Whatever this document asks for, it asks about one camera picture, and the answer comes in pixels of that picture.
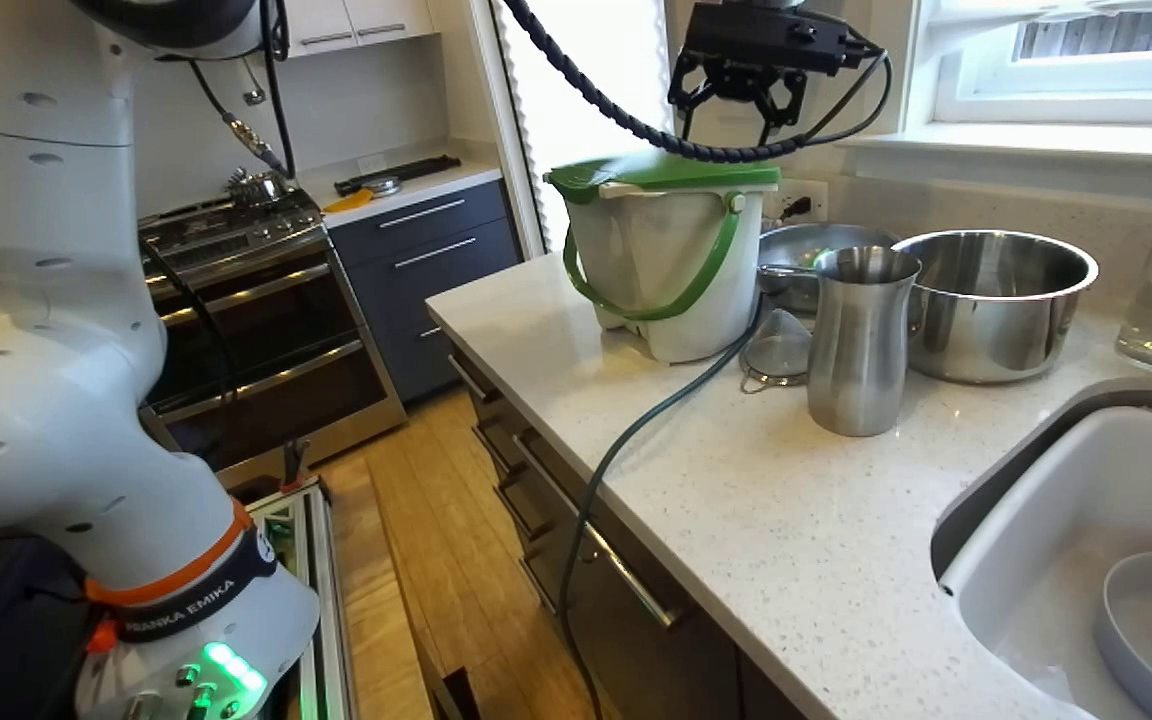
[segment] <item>black label strap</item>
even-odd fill
[[[248,528],[228,559],[187,591],[156,605],[111,609],[118,638],[147,643],[192,628],[229,605],[252,579],[267,578],[275,569],[273,548],[256,528]]]

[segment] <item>sink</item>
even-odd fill
[[[1149,720],[1093,628],[1102,581],[1152,551],[1152,393],[1092,397],[1051,423],[937,529],[952,608],[1039,691],[1102,720]]]

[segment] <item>white sink basin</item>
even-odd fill
[[[941,577],[975,638],[1102,720],[1147,720],[1102,664],[1106,574],[1152,551],[1152,410],[1089,415],[1016,480]]]

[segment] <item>white upper cabinet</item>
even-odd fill
[[[358,45],[434,32],[425,0],[346,0]]]
[[[344,0],[287,0],[287,33],[291,58],[358,46]]]

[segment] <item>green handle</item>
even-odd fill
[[[607,310],[608,313],[620,314],[627,320],[651,323],[652,320],[677,318],[679,314],[691,310],[691,305],[695,305],[696,301],[700,300],[700,296],[708,290],[710,283],[714,282],[718,270],[723,266],[723,260],[727,259],[727,253],[732,250],[732,242],[736,238],[736,225],[740,225],[741,211],[745,209],[745,196],[741,192],[728,192],[722,202],[726,214],[723,214],[723,223],[718,228],[714,245],[710,248],[696,276],[691,278],[691,282],[687,283],[681,295],[668,305],[655,306],[652,310],[626,310],[624,306],[619,306],[606,300],[601,293],[594,290],[594,287],[585,279],[585,274],[581,272],[579,250],[576,249],[576,241],[573,238],[570,227],[567,228],[567,243],[563,245],[563,265],[567,266],[567,276],[571,279],[576,291],[588,297],[594,305]]]

